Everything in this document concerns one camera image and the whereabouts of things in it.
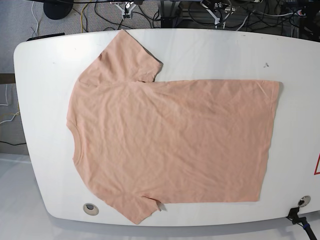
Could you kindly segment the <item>peach pink T-shirt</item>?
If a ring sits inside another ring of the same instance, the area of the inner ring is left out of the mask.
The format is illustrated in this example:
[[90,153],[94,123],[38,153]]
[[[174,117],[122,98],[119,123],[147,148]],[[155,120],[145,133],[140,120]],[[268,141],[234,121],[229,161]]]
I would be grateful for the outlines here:
[[66,125],[86,187],[135,224],[160,203],[258,201],[280,84],[156,82],[161,69],[121,30],[75,82]]

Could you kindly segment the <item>black flat bar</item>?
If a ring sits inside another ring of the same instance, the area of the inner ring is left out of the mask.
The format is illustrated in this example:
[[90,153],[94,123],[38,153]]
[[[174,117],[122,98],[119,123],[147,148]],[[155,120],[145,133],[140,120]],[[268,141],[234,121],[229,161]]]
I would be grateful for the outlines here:
[[61,33],[55,33],[55,34],[48,34],[48,35],[42,35],[42,36],[36,36],[36,37],[30,37],[26,40],[26,42],[28,41],[34,41],[34,40],[41,40],[41,39],[46,39],[46,38],[53,38],[53,37],[60,37],[60,36],[64,36],[65,33],[61,32]]

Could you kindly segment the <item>black round stand base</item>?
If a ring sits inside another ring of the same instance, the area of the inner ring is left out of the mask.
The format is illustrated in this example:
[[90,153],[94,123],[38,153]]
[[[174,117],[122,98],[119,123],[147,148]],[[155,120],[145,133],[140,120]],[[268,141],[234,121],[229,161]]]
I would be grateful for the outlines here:
[[73,0],[45,0],[43,11],[49,19],[61,20],[71,12],[73,5]]

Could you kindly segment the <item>black aluminium frame post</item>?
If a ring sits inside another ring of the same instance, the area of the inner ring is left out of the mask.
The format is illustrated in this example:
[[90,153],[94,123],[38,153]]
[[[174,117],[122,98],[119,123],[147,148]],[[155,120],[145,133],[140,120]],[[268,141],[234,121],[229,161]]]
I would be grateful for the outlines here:
[[162,29],[174,29],[181,19],[181,0],[159,0],[157,7]]

